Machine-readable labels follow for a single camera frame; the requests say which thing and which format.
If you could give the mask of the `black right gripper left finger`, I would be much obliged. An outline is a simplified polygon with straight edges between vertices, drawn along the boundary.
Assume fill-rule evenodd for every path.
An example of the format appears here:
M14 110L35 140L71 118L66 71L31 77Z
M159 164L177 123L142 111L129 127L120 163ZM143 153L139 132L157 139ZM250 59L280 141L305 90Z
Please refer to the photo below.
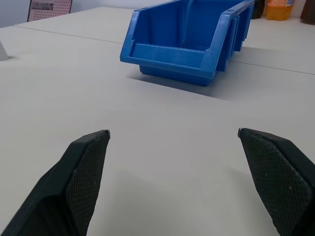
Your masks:
M109 130L73 141L36 183L4 236L85 236L95 211Z

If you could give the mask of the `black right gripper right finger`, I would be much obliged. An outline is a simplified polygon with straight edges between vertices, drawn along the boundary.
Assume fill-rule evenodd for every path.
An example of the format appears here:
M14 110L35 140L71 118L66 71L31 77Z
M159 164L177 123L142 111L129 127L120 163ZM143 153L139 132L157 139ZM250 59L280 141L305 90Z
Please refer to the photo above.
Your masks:
M278 233L315 234L315 165L290 140L240 128L255 188Z

